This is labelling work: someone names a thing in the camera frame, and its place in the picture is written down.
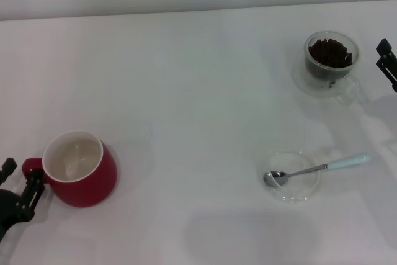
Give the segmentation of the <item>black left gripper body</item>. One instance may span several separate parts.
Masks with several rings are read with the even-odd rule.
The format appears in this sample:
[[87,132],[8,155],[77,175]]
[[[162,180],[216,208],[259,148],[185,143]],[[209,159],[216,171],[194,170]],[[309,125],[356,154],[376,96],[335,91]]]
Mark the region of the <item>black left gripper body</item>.
[[19,195],[5,189],[1,189],[0,196],[0,239],[3,239],[10,227],[22,221],[19,208],[21,199]]

